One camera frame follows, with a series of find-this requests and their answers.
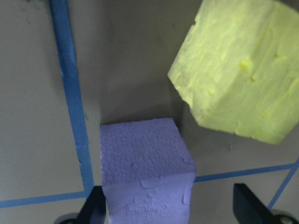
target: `cube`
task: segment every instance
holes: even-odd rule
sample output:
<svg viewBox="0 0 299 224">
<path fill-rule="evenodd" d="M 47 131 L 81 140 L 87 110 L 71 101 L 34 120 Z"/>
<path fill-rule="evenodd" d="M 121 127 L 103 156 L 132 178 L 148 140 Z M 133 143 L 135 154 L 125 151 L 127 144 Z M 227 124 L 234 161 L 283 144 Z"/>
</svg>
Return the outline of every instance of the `cube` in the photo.
<svg viewBox="0 0 299 224">
<path fill-rule="evenodd" d="M 100 128 L 110 224 L 187 224 L 195 165 L 172 119 Z"/>
<path fill-rule="evenodd" d="M 299 14 L 204 0 L 168 77 L 206 128 L 279 144 L 299 121 Z"/>
</svg>

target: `gray floor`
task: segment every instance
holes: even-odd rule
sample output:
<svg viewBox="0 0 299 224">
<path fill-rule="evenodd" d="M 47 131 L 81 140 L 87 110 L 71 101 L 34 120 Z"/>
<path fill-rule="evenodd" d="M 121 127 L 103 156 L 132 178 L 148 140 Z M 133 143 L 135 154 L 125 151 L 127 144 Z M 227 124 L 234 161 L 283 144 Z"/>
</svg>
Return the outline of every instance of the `gray floor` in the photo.
<svg viewBox="0 0 299 224">
<path fill-rule="evenodd" d="M 200 0 L 69 1 L 95 184 L 101 184 L 99 126 L 122 121 L 173 117 L 198 175 L 297 160 L 299 126 L 271 146 L 196 125 L 166 74 L 199 6 Z M 0 1 L 0 28 L 0 205 L 81 192 L 48 1 Z M 196 183 L 190 223 L 237 223 L 233 183 L 247 183 L 268 205 L 288 172 Z M 274 205 L 297 219 L 298 184 L 299 171 Z M 0 224 L 53 224 L 83 203 L 79 198 L 1 208 Z"/>
</svg>

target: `black bracket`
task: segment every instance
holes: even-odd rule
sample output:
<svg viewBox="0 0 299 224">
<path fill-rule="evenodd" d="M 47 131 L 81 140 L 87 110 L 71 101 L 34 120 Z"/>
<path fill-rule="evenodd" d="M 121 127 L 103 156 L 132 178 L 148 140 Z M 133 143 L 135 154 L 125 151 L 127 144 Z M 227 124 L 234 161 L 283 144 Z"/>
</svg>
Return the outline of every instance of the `black bracket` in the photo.
<svg viewBox="0 0 299 224">
<path fill-rule="evenodd" d="M 233 211 L 240 224 L 299 224 L 293 217 L 273 215 L 244 184 L 234 184 Z"/>
<path fill-rule="evenodd" d="M 60 224 L 104 224 L 106 199 L 101 186 L 93 187 L 76 219 L 67 219 Z"/>
</svg>

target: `blue tape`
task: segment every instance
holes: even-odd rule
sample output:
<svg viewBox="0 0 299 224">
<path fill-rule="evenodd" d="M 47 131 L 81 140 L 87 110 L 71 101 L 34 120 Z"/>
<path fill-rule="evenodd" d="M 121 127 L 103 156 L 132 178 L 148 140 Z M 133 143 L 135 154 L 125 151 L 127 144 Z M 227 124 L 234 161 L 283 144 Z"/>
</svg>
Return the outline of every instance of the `blue tape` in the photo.
<svg viewBox="0 0 299 224">
<path fill-rule="evenodd" d="M 290 172 L 288 173 L 288 175 L 285 177 L 284 181 L 282 182 L 282 184 L 280 185 L 280 187 L 278 188 L 277 192 L 275 193 L 275 195 L 273 196 L 272 200 L 270 201 L 269 205 L 268 205 L 268 209 L 272 209 L 274 204 L 277 202 L 277 200 L 279 199 L 279 197 L 281 196 L 282 192 L 284 191 L 284 189 L 286 188 L 287 184 L 290 182 L 290 180 L 292 179 L 292 177 L 294 176 L 294 174 L 296 173 L 297 169 L 299 167 L 299 158 L 297 159 L 297 161 L 293 164 Z"/>
<path fill-rule="evenodd" d="M 226 179 L 231 177 L 238 177 L 238 176 L 246 176 L 246 175 L 253 175 L 253 174 L 262 174 L 268 172 L 275 172 L 285 169 L 291 169 L 294 164 L 285 164 L 285 165 L 278 165 L 272 167 L 264 167 L 264 168 L 256 168 L 256 169 L 247 169 L 247 170 L 240 170 L 222 174 L 212 174 L 212 175 L 203 175 L 197 176 L 194 180 L 195 183 L 197 182 L 206 182 L 206 181 L 214 181 L 219 179 Z"/>
<path fill-rule="evenodd" d="M 85 197 L 87 198 L 94 186 L 93 171 L 88 149 L 88 137 L 84 120 L 67 2 L 66 0 L 50 0 L 50 8 L 64 93 L 69 110 Z"/>
<path fill-rule="evenodd" d="M 294 171 L 292 173 L 290 172 L 291 174 L 289 173 L 287 178 L 285 179 L 285 180 L 289 181 L 291 179 L 291 177 L 293 176 L 293 173 L 296 172 L 296 169 L 298 167 L 299 167 L 299 159 L 297 160 L 296 163 L 292 163 L 292 164 L 285 164 L 285 165 L 278 165 L 278 166 L 264 167 L 264 168 L 256 168 L 256 169 L 247 169 L 247 170 L 228 172 L 228 173 L 222 173 L 222 174 L 197 176 L 195 178 L 194 182 L 213 181 L 213 180 L 226 179 L 226 178 L 231 178 L 231 177 L 261 174 L 261 173 L 268 173 L 268 172 L 275 172 L 275 171 L 280 171 L 280 170 L 291 169 L 291 171 L 292 170 L 294 170 Z M 52 196 L 41 196 L 41 197 L 9 200 L 9 201 L 0 202 L 0 208 L 55 202 L 55 201 L 70 200 L 70 199 L 77 199 L 77 198 L 83 198 L 83 197 L 86 197 L 86 194 L 84 191 L 76 192 L 76 193 L 69 193 L 69 194 L 60 194 L 60 195 L 52 195 Z"/>
<path fill-rule="evenodd" d="M 85 197 L 85 193 L 81 191 L 81 192 L 60 194 L 60 195 L 50 195 L 50 196 L 8 200 L 8 201 L 0 202 L 0 208 L 9 208 L 9 207 L 47 203 L 47 202 L 56 202 L 56 201 L 71 200 L 71 199 L 78 199 L 84 197 Z"/>
</svg>

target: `purple foam cube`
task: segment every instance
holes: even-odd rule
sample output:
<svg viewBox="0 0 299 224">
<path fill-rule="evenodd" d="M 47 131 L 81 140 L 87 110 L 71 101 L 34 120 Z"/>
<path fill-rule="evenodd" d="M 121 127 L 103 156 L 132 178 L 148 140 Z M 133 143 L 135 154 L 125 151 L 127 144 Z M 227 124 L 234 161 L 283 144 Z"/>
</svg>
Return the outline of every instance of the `purple foam cube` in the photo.
<svg viewBox="0 0 299 224">
<path fill-rule="evenodd" d="M 187 224 L 196 175 L 173 119 L 100 128 L 110 224 Z"/>
</svg>

